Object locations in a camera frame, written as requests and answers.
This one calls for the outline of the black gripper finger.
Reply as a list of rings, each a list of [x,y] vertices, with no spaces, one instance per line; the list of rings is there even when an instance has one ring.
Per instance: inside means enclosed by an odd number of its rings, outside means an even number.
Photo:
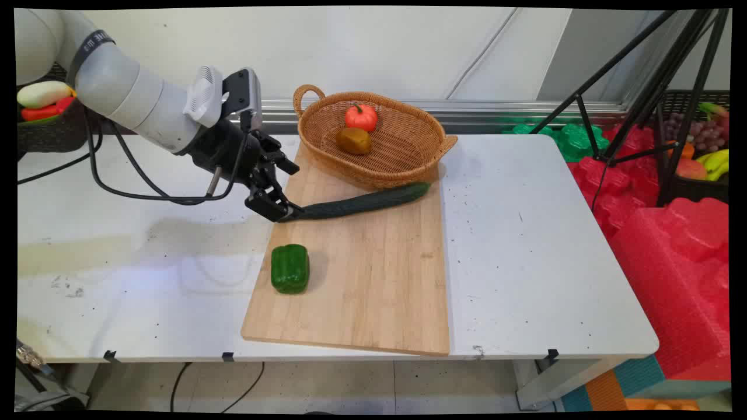
[[[246,186],[250,190],[250,194],[245,199],[246,208],[272,223],[291,217],[291,203],[277,181],[271,181],[265,186],[260,186],[258,183],[247,183]]]
[[[283,153],[280,141],[263,139],[263,176],[267,188],[270,188],[267,197],[279,207],[282,207],[285,214],[295,214],[301,210],[301,207],[295,205],[285,196],[282,187],[277,181],[277,169],[291,176],[301,168]]]

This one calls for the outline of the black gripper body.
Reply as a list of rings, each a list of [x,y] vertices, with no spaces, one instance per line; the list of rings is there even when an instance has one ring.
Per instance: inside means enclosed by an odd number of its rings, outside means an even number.
[[[197,167],[213,173],[221,167],[221,177],[231,179],[235,165],[239,169],[234,178],[235,183],[250,187],[256,183],[262,188],[270,188],[271,181],[256,170],[256,164],[263,165],[261,154],[277,151],[277,140],[264,131],[252,130],[245,147],[240,148],[245,133],[234,123],[221,120],[214,127],[206,130],[190,145],[190,157]]]

